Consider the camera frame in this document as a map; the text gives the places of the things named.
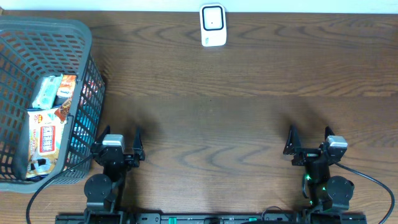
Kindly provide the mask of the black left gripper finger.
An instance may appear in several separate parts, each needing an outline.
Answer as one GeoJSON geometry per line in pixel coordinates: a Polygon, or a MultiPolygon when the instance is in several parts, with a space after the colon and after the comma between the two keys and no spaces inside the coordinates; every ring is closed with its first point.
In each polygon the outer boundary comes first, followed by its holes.
{"type": "Polygon", "coordinates": [[[141,129],[140,129],[140,127],[136,128],[136,132],[135,132],[135,135],[134,135],[132,148],[134,150],[142,150],[143,149],[142,141],[141,141],[141,129]]]}
{"type": "Polygon", "coordinates": [[[110,125],[107,125],[105,127],[104,131],[97,137],[95,143],[101,144],[103,142],[103,139],[105,138],[105,136],[110,133],[110,130],[111,130],[110,125]]]}

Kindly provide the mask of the small orange snack packet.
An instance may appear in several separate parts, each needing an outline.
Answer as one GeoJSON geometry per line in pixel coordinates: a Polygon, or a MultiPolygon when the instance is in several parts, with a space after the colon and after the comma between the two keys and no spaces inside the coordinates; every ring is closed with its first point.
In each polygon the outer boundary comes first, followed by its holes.
{"type": "Polygon", "coordinates": [[[76,75],[64,75],[57,90],[59,98],[70,98],[73,96],[76,85],[76,75]]]}

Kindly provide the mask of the yellow snack bag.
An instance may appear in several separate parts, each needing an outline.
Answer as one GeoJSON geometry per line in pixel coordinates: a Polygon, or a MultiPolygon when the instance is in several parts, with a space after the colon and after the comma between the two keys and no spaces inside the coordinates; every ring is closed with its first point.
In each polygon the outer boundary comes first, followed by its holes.
{"type": "Polygon", "coordinates": [[[29,153],[26,179],[36,179],[50,174],[55,168],[60,152],[66,122],[57,108],[28,111],[29,153]]]}

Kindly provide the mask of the teal wet wipes pack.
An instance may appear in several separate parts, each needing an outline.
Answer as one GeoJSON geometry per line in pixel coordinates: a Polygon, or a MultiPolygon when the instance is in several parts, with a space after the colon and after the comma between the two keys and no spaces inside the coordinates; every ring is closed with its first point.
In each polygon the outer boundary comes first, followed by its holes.
{"type": "Polygon", "coordinates": [[[49,110],[52,108],[63,75],[44,77],[40,90],[32,102],[34,109],[49,110]]]}

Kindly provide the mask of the red brown chocolate bar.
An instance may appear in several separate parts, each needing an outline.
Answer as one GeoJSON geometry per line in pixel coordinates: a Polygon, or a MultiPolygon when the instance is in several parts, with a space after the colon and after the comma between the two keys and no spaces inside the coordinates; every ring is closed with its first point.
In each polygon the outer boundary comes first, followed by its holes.
{"type": "Polygon", "coordinates": [[[72,105],[72,97],[69,97],[61,106],[54,112],[61,122],[66,121],[72,105]]]}

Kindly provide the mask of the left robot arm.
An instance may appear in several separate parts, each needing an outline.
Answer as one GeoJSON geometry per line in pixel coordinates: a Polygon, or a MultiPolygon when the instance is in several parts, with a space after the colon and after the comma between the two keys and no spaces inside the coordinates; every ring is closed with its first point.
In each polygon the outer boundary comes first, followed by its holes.
{"type": "Polygon", "coordinates": [[[141,130],[136,129],[132,152],[125,153],[124,136],[111,134],[107,126],[90,149],[93,160],[103,168],[85,183],[87,198],[84,223],[135,223],[133,214],[121,207],[127,173],[145,160],[141,130]]]}

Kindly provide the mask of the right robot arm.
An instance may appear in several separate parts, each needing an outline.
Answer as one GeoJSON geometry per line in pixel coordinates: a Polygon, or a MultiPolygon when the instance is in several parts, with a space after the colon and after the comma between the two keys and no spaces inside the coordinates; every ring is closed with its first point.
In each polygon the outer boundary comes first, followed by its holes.
{"type": "Polygon", "coordinates": [[[354,183],[339,176],[331,176],[330,166],[337,164],[348,148],[342,136],[330,127],[325,128],[325,140],[315,148],[301,145],[295,126],[289,128],[283,154],[293,157],[293,166],[303,166],[302,194],[310,206],[297,212],[293,220],[298,223],[342,223],[343,212],[349,209],[354,183]]]}

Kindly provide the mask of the white barcode scanner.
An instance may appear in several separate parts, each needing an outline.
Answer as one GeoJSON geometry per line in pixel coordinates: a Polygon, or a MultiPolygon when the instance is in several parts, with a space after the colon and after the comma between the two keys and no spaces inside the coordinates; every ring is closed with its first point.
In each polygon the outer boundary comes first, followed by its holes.
{"type": "Polygon", "coordinates": [[[221,4],[205,4],[200,8],[201,44],[219,47],[226,43],[226,11],[221,4]]]}

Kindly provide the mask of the grey plastic shopping basket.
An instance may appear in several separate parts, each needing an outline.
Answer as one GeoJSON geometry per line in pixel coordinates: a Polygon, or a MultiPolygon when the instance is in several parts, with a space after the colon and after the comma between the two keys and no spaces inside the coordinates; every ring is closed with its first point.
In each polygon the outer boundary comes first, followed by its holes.
{"type": "Polygon", "coordinates": [[[80,21],[1,17],[1,190],[29,194],[46,180],[74,184],[88,173],[105,84],[91,55],[92,36],[80,21]],[[74,75],[76,86],[51,172],[28,180],[28,109],[44,77],[74,75]]]}

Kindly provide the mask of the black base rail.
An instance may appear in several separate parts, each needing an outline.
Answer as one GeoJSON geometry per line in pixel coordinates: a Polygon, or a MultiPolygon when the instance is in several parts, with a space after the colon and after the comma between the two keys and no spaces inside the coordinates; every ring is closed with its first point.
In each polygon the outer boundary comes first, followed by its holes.
{"type": "Polygon", "coordinates": [[[57,215],[55,223],[129,223],[129,224],[240,224],[240,223],[309,223],[292,214],[266,213],[264,215],[161,215],[159,213],[137,214],[86,214],[57,215]]]}

